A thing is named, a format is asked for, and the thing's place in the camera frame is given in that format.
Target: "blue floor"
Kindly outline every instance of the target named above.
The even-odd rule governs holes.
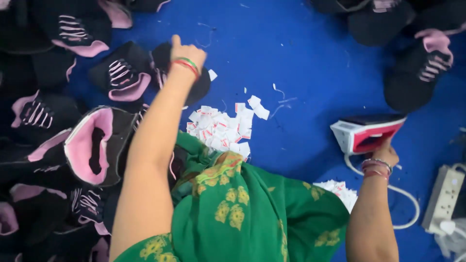
[[[307,182],[344,180],[359,189],[362,180],[345,166],[329,125],[342,116],[390,111],[383,98],[382,71],[397,44],[388,50],[359,45],[340,20],[318,14],[302,0],[240,1],[172,0],[158,14],[135,14],[132,30],[114,30],[111,49],[132,40],[152,50],[172,34],[179,34],[184,44],[211,42],[204,48],[206,67],[219,76],[209,94],[185,110],[181,129],[200,105],[222,110],[224,100],[227,113],[234,115],[234,103],[251,95],[260,97],[272,114],[282,100],[272,88],[275,83],[287,98],[297,99],[268,121],[254,118],[251,163]],[[211,34],[198,23],[216,30]],[[449,142],[466,126],[466,55],[459,53],[464,40],[453,37],[453,69],[441,79],[432,101],[411,114],[393,140],[403,169],[394,172],[391,183],[420,200],[421,219],[438,168],[460,159],[460,146]],[[88,68],[108,53],[79,58],[71,75],[69,92],[88,106],[111,104],[86,78]],[[150,91],[144,95],[147,102],[153,96]],[[390,192],[389,201],[394,223],[405,224],[414,215],[404,196]],[[443,261],[420,221],[396,231],[400,261]],[[333,261],[345,260],[342,245]]]

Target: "extension socket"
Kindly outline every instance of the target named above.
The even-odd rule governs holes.
[[[462,164],[454,164],[451,167],[443,165],[439,168],[439,174],[422,221],[422,227],[428,233],[440,236],[446,234],[440,229],[440,222],[452,219],[456,200],[465,178],[465,174],[458,171],[458,168],[466,172],[466,166]]]

